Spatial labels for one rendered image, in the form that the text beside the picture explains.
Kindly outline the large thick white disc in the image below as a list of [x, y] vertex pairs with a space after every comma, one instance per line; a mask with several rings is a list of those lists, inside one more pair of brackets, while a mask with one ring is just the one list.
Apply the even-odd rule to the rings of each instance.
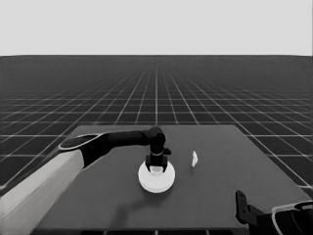
[[152, 165], [147, 168], [146, 163], [142, 163], [138, 170], [138, 179], [141, 186], [151, 193], [163, 193], [174, 183], [175, 169], [171, 162], [167, 163], [167, 168]]

